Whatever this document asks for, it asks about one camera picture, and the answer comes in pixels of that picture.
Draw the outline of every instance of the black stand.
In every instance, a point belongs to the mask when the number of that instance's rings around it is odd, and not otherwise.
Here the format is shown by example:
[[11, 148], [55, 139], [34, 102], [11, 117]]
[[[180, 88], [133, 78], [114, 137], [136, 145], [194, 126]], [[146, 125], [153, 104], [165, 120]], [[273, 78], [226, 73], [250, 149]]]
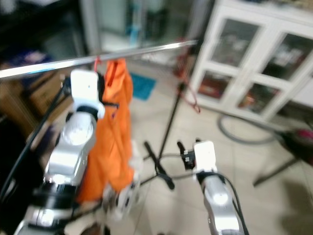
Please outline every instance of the black stand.
[[[181, 94], [183, 93], [185, 89], [185, 84], [184, 83], [179, 83], [178, 84], [178, 93], [177, 93], [177, 96], [176, 96], [176, 101], [174, 103], [174, 106], [173, 106], [173, 109], [172, 109], [172, 113], [171, 113], [171, 116], [170, 116], [170, 119], [169, 119], [169, 122], [167, 124], [167, 128], [166, 128], [166, 131], [165, 131], [165, 134], [164, 134], [164, 138], [163, 138], [163, 142], [162, 142], [162, 146], [161, 146], [161, 149], [160, 149], [160, 152], [158, 154], [158, 158], [156, 157], [155, 153], [152, 151], [151, 147], [150, 147], [150, 144], [145, 141], [144, 142], [144, 145], [149, 153], [149, 156], [147, 158], [145, 158], [144, 160], [148, 159], [148, 158], [152, 158], [152, 160], [154, 161], [154, 163], [156, 164], [156, 167], [158, 169], [158, 171], [161, 173], [161, 174], [166, 174], [166, 171], [164, 170], [164, 168], [162, 167], [162, 165], [159, 163], [160, 161], [160, 158], [162, 157], [162, 154], [163, 154], [163, 151], [164, 151], [164, 148], [165, 148], [165, 145], [166, 145], [166, 141], [167, 141], [167, 138], [168, 138], [168, 134], [170, 133], [170, 130], [171, 130], [171, 127], [172, 127], [172, 123], [173, 123], [173, 120], [174, 120], [174, 117], [175, 117], [175, 114], [176, 114], [176, 110], [177, 110], [177, 107], [178, 107], [178, 104], [179, 104], [179, 101], [180, 101], [180, 97], [181, 97]], [[155, 176], [152, 176], [144, 181], [141, 182], [141, 185], [149, 182], [150, 180], [154, 179], [155, 177], [157, 177], [157, 175]], [[167, 186], [169, 189], [173, 190], [175, 188], [175, 185], [173, 183], [173, 181], [168, 178], [168, 179], [165, 179], [165, 178], [162, 178], [163, 180], [165, 180]]]
[[290, 160], [289, 162], [283, 164], [282, 166], [280, 166], [279, 168], [277, 168], [276, 170], [274, 170], [273, 172], [271, 172], [268, 175], [265, 176], [261, 176], [260, 178], [256, 179], [256, 181], [253, 183], [254, 187], [259, 186], [261, 183], [265, 182], [266, 180], [274, 177], [275, 175], [279, 174], [280, 172], [284, 171], [285, 169], [287, 169], [289, 166], [292, 166], [294, 164], [296, 164], [297, 162], [299, 162], [301, 159], [300, 158], [294, 158], [292, 160]]

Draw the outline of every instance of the orange cloth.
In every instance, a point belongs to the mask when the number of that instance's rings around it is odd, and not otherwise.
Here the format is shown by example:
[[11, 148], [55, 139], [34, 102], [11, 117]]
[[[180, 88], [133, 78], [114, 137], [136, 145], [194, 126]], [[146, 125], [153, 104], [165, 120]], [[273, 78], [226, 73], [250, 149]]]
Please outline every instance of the orange cloth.
[[128, 165], [132, 156], [128, 108], [133, 96], [132, 78], [125, 59], [109, 61], [107, 68], [102, 99], [118, 103], [119, 108], [106, 106], [104, 118], [97, 122], [96, 143], [89, 153], [78, 202], [100, 199], [107, 183], [119, 192], [132, 182], [134, 176], [134, 170]]

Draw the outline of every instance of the gray hose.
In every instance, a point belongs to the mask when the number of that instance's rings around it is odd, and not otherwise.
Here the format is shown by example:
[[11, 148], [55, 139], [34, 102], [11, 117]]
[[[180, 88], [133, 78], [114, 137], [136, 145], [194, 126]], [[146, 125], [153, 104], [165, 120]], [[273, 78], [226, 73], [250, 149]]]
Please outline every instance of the gray hose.
[[[227, 131], [226, 128], [223, 126], [223, 119], [225, 119], [226, 117], [227, 118], [228, 117], [237, 118], [237, 119], [243, 120], [245, 122], [248, 122], [248, 123], [250, 123], [250, 124], [252, 124], [252, 125], [262, 129], [262, 130], [270, 132], [272, 134], [272, 136], [269, 137], [269, 138], [266, 138], [264, 140], [260, 140], [260, 141], [247, 141], [247, 140], [240, 139], [237, 136], [235, 136], [234, 134], [232, 134], [229, 131]], [[233, 140], [235, 142], [242, 143], [242, 144], [258, 145], [258, 144], [269, 143], [269, 142], [272, 142], [272, 141], [276, 140], [276, 137], [275, 137], [276, 130], [275, 129], [273, 129], [273, 128], [269, 127], [269, 126], [265, 126], [265, 125], [262, 125], [262, 124], [259, 124], [259, 123], [256, 123], [256, 122], [253, 122], [253, 121], [241, 118], [241, 117], [236, 117], [236, 116], [232, 116], [232, 115], [221, 115], [219, 117], [219, 119], [217, 120], [217, 126], [219, 127], [219, 130], [225, 136], [227, 136], [228, 138], [230, 138], [231, 140]]]

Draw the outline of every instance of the blue mat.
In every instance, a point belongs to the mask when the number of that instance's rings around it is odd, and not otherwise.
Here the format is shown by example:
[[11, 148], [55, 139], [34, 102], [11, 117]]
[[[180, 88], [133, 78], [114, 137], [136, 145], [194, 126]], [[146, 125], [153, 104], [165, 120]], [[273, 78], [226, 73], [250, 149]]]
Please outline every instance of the blue mat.
[[141, 100], [147, 100], [155, 87], [156, 81], [134, 73], [131, 73], [131, 76], [134, 85], [133, 96]]

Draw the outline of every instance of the horizontal metal pole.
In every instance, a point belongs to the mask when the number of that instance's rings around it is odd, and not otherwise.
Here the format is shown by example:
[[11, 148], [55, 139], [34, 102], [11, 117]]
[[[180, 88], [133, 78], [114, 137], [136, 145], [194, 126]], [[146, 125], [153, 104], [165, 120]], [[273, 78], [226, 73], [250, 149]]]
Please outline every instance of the horizontal metal pole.
[[102, 55], [93, 55], [93, 56], [87, 56], [87, 57], [82, 57], [82, 58], [77, 58], [77, 59], [56, 61], [56, 62], [49, 62], [49, 63], [43, 63], [43, 64], [38, 64], [38, 65], [28, 65], [28, 66], [23, 66], [23, 67], [17, 67], [17, 68], [12, 68], [12, 69], [7, 69], [7, 70], [0, 70], [0, 81], [18, 79], [17, 77], [18, 75], [32, 74], [32, 73], [37, 73], [37, 72], [57, 70], [61, 68], [71, 67], [71, 66], [90, 64], [90, 63], [93, 63], [98, 56], [101, 61], [114, 60], [118, 58], [130, 57], [134, 55], [193, 46], [196, 43], [197, 41], [191, 40], [191, 41], [186, 41], [186, 42], [181, 42], [181, 43], [172, 43], [172, 44], [167, 44], [167, 45], [162, 45], [162, 46], [157, 46], [157, 47], [129, 49], [129, 50], [123, 50], [120, 52], [114, 52], [114, 53], [108, 53], [108, 54], [102, 54]]

